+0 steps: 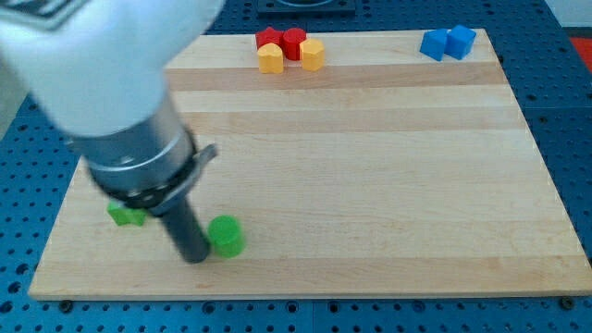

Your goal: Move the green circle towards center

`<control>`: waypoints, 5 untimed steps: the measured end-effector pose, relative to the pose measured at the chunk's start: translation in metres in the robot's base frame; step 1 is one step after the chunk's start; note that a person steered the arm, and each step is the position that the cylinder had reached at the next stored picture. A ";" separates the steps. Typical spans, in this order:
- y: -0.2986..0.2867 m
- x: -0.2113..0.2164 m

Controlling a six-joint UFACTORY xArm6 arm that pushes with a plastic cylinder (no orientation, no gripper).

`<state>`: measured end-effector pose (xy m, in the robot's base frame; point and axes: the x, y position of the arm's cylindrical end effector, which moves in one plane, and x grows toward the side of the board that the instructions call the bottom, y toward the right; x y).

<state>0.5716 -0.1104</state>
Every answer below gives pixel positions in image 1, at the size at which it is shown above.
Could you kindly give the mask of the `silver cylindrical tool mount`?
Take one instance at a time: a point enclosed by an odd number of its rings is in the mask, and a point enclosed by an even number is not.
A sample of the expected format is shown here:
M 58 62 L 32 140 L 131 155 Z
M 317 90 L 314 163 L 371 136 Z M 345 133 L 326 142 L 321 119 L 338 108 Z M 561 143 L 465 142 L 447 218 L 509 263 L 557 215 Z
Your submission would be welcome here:
M 109 134 L 69 134 L 92 180 L 128 208 L 163 216 L 187 202 L 217 147 L 200 148 L 166 93 L 155 111 Z

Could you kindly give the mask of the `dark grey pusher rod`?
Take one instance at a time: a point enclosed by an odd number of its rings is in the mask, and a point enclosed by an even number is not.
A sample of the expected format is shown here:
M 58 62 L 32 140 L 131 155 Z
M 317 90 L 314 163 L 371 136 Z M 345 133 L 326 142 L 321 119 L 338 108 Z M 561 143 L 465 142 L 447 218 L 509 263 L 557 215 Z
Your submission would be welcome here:
M 159 219 L 186 263 L 198 264 L 208 257 L 210 242 L 187 199 L 172 206 Z

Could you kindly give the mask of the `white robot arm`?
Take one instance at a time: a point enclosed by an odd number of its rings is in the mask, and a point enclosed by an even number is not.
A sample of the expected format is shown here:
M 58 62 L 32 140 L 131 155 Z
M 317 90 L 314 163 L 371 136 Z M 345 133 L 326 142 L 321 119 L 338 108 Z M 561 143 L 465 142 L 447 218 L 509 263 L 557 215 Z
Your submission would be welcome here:
M 210 252 L 187 197 L 214 145 L 180 119 L 169 61 L 207 31 L 221 0 L 5 1 L 1 56 L 86 161 L 95 184 L 159 218 L 181 257 Z

